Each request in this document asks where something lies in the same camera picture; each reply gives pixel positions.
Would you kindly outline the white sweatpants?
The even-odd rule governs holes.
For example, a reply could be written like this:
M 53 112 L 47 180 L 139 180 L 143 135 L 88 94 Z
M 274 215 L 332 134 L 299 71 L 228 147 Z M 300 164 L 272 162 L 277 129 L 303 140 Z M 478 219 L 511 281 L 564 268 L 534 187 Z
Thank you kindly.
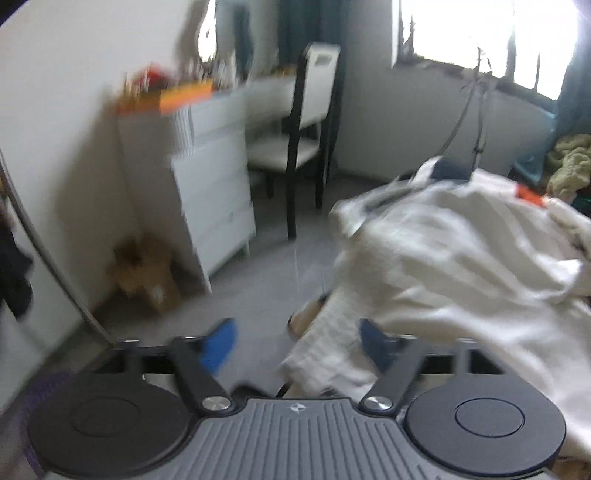
M 359 323 L 433 342 L 472 338 L 563 413 L 563 455 L 590 456 L 590 222 L 495 187 L 495 176 L 393 182 L 335 204 L 325 306 L 283 361 L 308 395 L 376 381 Z

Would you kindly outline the cardboard box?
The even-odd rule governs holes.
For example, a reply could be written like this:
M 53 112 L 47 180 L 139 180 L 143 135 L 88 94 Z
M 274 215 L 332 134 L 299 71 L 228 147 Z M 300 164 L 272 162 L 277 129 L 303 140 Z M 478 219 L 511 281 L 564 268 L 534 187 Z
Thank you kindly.
M 171 271 L 172 251 L 159 238 L 144 234 L 113 249 L 107 274 L 129 298 L 141 295 L 159 313 L 175 309 L 180 292 Z

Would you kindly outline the white dresser desk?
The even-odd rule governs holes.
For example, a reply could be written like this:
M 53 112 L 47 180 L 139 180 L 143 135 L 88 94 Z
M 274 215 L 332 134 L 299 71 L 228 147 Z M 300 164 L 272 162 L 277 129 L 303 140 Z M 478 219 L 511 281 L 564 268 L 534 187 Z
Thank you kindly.
M 290 114 L 294 77 L 267 77 L 168 113 L 118 117 L 121 168 L 143 232 L 211 290 L 256 235 L 245 133 Z

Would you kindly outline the white black chair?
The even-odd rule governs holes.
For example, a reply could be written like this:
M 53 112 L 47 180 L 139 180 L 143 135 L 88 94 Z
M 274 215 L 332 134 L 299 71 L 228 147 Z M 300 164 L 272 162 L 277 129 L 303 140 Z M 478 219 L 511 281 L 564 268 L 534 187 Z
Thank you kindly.
M 308 44 L 297 61 L 287 132 L 257 139 L 247 147 L 249 168 L 263 172 L 267 196 L 273 196 L 273 179 L 284 178 L 287 238 L 290 240 L 297 238 L 297 171 L 309 162 L 315 164 L 315 207 L 322 209 L 324 206 L 329 125 L 340 56 L 338 45 Z

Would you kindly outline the orange box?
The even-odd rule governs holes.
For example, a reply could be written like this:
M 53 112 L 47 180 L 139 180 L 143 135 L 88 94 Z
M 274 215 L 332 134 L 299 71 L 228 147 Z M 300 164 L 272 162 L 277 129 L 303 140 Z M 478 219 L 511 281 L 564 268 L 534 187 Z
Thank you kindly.
M 123 96 L 116 105 L 118 115 L 155 111 L 160 114 L 171 113 L 185 105 L 211 98 L 213 81 L 187 83 L 159 91 L 140 92 Z

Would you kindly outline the yellow-green knit garment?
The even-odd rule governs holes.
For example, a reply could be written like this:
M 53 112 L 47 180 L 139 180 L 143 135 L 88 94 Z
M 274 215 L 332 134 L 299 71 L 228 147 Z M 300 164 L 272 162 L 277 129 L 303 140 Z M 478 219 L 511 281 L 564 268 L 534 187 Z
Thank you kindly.
M 554 169 L 546 194 L 572 203 L 579 190 L 590 185 L 590 135 L 561 137 L 547 154 L 547 163 Z

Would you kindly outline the garment steamer stand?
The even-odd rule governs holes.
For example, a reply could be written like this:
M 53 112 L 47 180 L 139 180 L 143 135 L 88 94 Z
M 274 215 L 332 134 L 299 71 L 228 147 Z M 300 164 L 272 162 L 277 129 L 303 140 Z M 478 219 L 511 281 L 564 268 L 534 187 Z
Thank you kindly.
M 470 88 L 467 101 L 462 109 L 462 112 L 452 128 L 450 134 L 439 148 L 437 155 L 444 156 L 449 147 L 455 141 L 462 126 L 467 119 L 470 107 L 474 99 L 478 99 L 477 108 L 477 131 L 476 140 L 473 147 L 472 160 L 470 163 L 470 172 L 473 173 L 481 164 L 487 141 L 488 141 L 488 117 L 491 95 L 494 90 L 493 85 L 493 69 L 490 57 L 481 48 L 477 48 L 477 63 L 476 66 L 470 70 Z

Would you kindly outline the teal curtain right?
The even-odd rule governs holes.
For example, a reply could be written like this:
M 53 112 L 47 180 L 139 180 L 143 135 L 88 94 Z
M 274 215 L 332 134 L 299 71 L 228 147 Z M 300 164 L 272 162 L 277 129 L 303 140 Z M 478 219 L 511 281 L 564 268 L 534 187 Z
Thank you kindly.
M 579 40 L 556 105 L 554 141 L 590 133 L 590 38 Z

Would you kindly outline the teal curtain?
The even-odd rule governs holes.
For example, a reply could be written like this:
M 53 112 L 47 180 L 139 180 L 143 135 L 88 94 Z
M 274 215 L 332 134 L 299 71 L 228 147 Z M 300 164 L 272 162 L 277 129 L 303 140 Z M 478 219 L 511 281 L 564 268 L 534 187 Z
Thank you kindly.
M 255 78 L 294 65 L 318 42 L 341 48 L 337 78 L 344 80 L 349 1 L 219 1 L 216 8 L 217 19 L 229 22 L 239 74 Z
M 556 105 L 554 141 L 590 133 L 590 38 L 579 40 Z

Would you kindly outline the oval vanity mirror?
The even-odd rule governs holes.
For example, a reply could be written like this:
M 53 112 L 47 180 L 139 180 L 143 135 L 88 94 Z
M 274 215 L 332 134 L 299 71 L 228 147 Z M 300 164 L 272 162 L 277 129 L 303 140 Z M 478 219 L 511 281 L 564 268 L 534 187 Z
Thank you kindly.
M 177 42 L 184 64 L 235 59 L 240 76 L 249 75 L 254 45 L 248 1 L 192 1 Z

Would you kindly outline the teal curtain left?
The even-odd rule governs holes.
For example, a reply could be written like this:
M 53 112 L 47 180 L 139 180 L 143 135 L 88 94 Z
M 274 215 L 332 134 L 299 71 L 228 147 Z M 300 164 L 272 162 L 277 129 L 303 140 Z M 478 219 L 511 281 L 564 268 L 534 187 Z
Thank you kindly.
M 219 1 L 216 8 L 217 19 L 229 22 L 239 74 L 255 78 L 294 65 L 318 42 L 341 48 L 337 78 L 344 80 L 349 1 Z

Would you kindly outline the window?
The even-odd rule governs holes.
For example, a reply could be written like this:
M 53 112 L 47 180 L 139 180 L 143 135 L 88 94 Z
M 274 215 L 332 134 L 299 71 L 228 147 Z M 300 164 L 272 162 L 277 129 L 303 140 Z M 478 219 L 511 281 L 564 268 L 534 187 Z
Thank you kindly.
M 398 54 L 472 68 L 559 98 L 578 43 L 573 1 L 394 1 Z

